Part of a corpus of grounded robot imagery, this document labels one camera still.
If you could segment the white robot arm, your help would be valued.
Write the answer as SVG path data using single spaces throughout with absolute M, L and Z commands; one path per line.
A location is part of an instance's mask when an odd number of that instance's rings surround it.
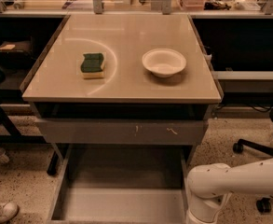
M 273 158 L 241 166 L 224 163 L 194 167 L 185 179 L 186 224 L 217 224 L 234 193 L 273 198 Z

